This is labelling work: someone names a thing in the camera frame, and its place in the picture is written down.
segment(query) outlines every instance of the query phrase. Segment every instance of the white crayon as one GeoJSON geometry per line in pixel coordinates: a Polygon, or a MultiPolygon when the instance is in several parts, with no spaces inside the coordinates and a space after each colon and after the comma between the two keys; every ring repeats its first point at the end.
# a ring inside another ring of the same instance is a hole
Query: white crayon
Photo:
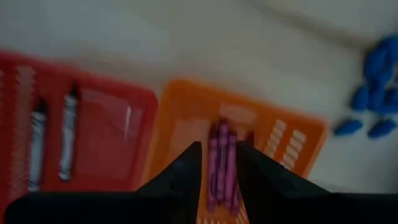
{"type": "Polygon", "coordinates": [[[28,181],[29,192],[40,190],[44,154],[45,121],[45,103],[41,101],[37,110],[32,114],[32,140],[30,146],[28,181]]]}
{"type": "Polygon", "coordinates": [[[63,149],[60,161],[59,176],[61,180],[70,180],[73,163],[73,146],[75,142],[75,120],[78,100],[76,87],[73,86],[72,92],[65,96],[65,109],[63,112],[63,149]]]}

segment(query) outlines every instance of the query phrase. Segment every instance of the red plastic bin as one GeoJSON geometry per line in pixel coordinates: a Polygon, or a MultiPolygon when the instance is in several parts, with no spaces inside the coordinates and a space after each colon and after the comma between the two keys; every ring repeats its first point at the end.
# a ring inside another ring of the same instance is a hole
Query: red plastic bin
{"type": "Polygon", "coordinates": [[[135,190],[157,111],[155,94],[132,83],[0,51],[0,209],[27,193],[31,114],[47,103],[41,190],[135,190]],[[72,179],[60,180],[64,96],[79,106],[72,179]]]}

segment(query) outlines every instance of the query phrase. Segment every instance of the blue pieces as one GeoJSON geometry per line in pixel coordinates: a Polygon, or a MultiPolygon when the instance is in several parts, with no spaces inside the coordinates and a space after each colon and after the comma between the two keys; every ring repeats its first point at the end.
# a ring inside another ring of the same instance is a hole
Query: blue pieces
{"type": "Polygon", "coordinates": [[[368,107],[369,87],[361,86],[358,88],[351,101],[353,111],[365,111],[368,107]]]}
{"type": "Polygon", "coordinates": [[[379,48],[387,49],[385,61],[394,64],[398,61],[398,35],[392,35],[380,41],[379,48]]]}
{"type": "Polygon", "coordinates": [[[391,88],[384,92],[384,103],[375,110],[378,115],[398,113],[398,89],[391,88]]]}
{"type": "Polygon", "coordinates": [[[398,104],[398,89],[391,88],[384,93],[384,103],[387,105],[398,104]]]}
{"type": "MultiPolygon", "coordinates": [[[[398,62],[398,35],[382,39],[365,58],[364,79],[366,84],[355,92],[351,109],[363,112],[371,110],[378,116],[398,114],[398,88],[385,90],[394,76],[398,62]]],[[[369,138],[378,139],[391,133],[397,124],[391,120],[381,120],[368,133],[369,138]]],[[[335,129],[335,135],[349,135],[362,128],[359,120],[348,120],[335,129]]]]}
{"type": "Polygon", "coordinates": [[[335,129],[334,134],[335,136],[354,134],[357,130],[361,129],[362,126],[360,120],[347,120],[335,129]]]}
{"type": "Polygon", "coordinates": [[[383,105],[384,102],[384,87],[376,85],[372,87],[369,92],[368,109],[376,110],[383,105]]]}
{"type": "Polygon", "coordinates": [[[387,136],[397,127],[391,119],[378,122],[368,133],[370,139],[379,139],[381,137],[387,136]]]}
{"type": "Polygon", "coordinates": [[[375,49],[368,54],[364,64],[364,76],[366,80],[372,80],[384,68],[386,56],[386,48],[375,49]]]}

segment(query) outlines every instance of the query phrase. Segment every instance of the purple crayon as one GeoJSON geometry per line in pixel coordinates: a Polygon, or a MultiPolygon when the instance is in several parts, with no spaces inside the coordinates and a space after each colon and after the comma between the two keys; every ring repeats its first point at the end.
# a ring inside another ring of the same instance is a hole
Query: purple crayon
{"type": "Polygon", "coordinates": [[[217,127],[213,125],[210,129],[209,151],[208,151],[208,189],[207,189],[207,210],[214,212],[216,205],[216,184],[217,184],[217,127]]]}
{"type": "Polygon", "coordinates": [[[217,201],[224,201],[225,188],[225,167],[226,167],[226,151],[228,147],[228,123],[224,120],[220,121],[218,136],[218,155],[217,155],[217,201]]]}
{"type": "Polygon", "coordinates": [[[235,182],[234,195],[232,197],[231,215],[236,217],[239,213],[239,206],[241,202],[241,191],[239,189],[238,180],[235,182]]]}
{"type": "Polygon", "coordinates": [[[236,176],[236,133],[228,134],[228,151],[226,159],[226,174],[225,174],[225,195],[224,204],[227,209],[231,209],[232,195],[234,190],[234,180],[236,176]]]}

